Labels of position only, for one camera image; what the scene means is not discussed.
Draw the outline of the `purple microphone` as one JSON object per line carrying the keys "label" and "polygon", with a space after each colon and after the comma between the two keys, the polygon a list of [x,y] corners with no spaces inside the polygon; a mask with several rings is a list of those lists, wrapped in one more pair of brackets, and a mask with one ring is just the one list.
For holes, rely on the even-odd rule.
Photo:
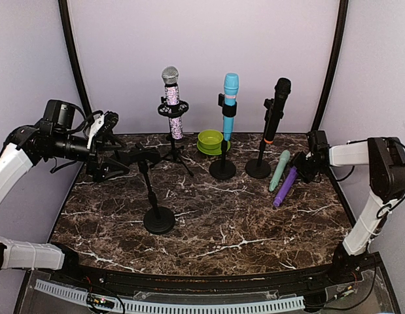
{"label": "purple microphone", "polygon": [[282,184],[282,187],[280,188],[279,192],[277,193],[273,201],[273,205],[275,207],[279,207],[283,203],[283,200],[289,193],[289,190],[292,188],[292,185],[294,184],[297,177],[298,177],[297,168],[295,166],[292,166],[287,178],[285,179],[285,182]]}

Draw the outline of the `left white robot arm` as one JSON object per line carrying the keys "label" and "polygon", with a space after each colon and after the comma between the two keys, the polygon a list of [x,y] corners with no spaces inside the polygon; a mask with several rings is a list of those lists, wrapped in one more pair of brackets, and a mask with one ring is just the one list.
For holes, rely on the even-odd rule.
{"label": "left white robot arm", "polygon": [[[68,166],[82,162],[86,174],[97,183],[128,173],[127,166],[102,155],[113,151],[119,156],[118,151],[126,146],[113,133],[118,114],[95,111],[84,115],[80,125],[73,128],[78,110],[72,103],[51,99],[36,124],[20,126],[8,135],[0,152],[0,204],[40,161],[63,158]],[[78,254],[65,245],[15,241],[0,236],[0,271],[59,270],[69,284],[80,285],[85,280],[85,271],[78,264]]]}

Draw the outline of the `mint green microphone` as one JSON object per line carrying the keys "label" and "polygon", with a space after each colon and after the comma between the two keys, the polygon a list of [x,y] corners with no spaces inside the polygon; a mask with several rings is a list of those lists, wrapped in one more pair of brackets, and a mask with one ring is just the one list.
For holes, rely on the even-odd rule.
{"label": "mint green microphone", "polygon": [[284,150],[281,155],[279,156],[279,161],[278,164],[275,168],[275,171],[273,173],[272,179],[270,181],[269,185],[269,191],[273,192],[277,186],[279,185],[279,182],[281,180],[282,174],[290,160],[291,153],[288,150]]}

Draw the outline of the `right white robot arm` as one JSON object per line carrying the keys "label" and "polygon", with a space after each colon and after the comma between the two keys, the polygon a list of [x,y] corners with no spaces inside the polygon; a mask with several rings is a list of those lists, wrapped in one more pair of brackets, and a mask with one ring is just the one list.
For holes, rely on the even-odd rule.
{"label": "right white robot arm", "polygon": [[305,182],[331,167],[368,166],[369,197],[355,225],[336,247],[326,277],[340,284],[366,257],[369,244],[405,199],[405,145],[397,137],[369,137],[330,146],[324,131],[308,133],[309,152],[297,152],[290,165]]}

